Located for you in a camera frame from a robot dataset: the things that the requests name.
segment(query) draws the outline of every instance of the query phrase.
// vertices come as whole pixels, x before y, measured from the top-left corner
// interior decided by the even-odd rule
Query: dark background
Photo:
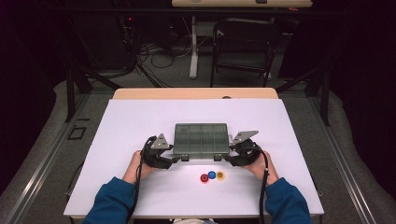
[[[316,0],[313,8],[343,9],[350,2]],[[396,149],[396,21],[391,16],[396,7],[391,0],[361,2],[372,4],[350,27],[331,70],[331,90],[344,103],[362,160],[396,198],[392,157]],[[65,80],[70,62],[92,65],[92,58],[78,39],[81,34],[61,17],[45,17],[34,1],[2,1],[1,5],[0,78],[1,93],[6,96],[0,119],[3,192],[50,115],[56,99],[53,87]],[[332,48],[343,22],[303,20],[285,52],[280,75],[294,77],[317,66]],[[106,51],[112,47],[108,45],[96,45],[96,50]],[[114,49],[119,51],[109,54],[123,53],[121,46]],[[104,55],[99,61],[119,68],[128,63],[123,60],[109,61]]]

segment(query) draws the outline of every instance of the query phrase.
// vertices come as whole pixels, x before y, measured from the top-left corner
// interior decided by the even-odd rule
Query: desk
[[[232,99],[220,99],[223,96]],[[323,214],[283,102],[268,88],[117,90],[64,214],[86,216],[102,184],[122,177],[132,154],[148,137],[163,133],[173,143],[178,122],[224,122],[233,136],[258,130],[252,139],[271,153],[279,175],[299,188],[312,215]],[[167,151],[163,156],[172,154]],[[200,175],[212,170],[221,170],[225,178],[203,184]],[[142,182],[134,217],[257,217],[260,187],[261,181],[249,171],[226,161],[179,161]]]
[[[255,0],[172,0],[173,7],[311,7],[311,0],[267,0],[266,4],[257,4]],[[198,51],[197,25],[195,17],[191,22],[191,66],[190,78],[197,78]]]

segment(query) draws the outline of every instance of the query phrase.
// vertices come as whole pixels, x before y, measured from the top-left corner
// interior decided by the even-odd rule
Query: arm
[[[268,159],[267,200],[265,209],[272,217],[272,223],[311,223],[308,205],[304,196],[296,187],[289,184],[285,178],[279,178],[271,156],[264,152]],[[244,167],[258,179],[264,176],[265,160],[260,157]]]
[[[271,223],[312,223],[304,196],[285,178],[280,178],[266,189],[265,209]]]
[[[113,177],[104,184],[96,194],[91,211],[84,219],[90,223],[126,223],[129,210],[134,205],[136,169],[140,164],[140,151],[136,151],[122,179]],[[141,179],[155,169],[143,163]]]

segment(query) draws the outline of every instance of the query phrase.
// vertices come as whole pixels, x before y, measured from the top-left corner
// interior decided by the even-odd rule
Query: small round object
[[[217,180],[223,180],[225,178],[225,174],[222,171],[218,171],[216,173],[216,179]]]
[[[209,173],[207,173],[207,175],[209,176],[210,179],[216,178],[216,172],[214,171],[210,171]]]
[[[201,175],[201,181],[206,183],[209,180],[209,176],[207,174]]]

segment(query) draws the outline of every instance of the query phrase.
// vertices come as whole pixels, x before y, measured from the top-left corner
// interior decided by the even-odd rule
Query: yellow button
[[[216,179],[217,179],[217,180],[223,180],[224,177],[225,177],[225,174],[224,174],[222,171],[218,171],[218,172],[216,173]]]

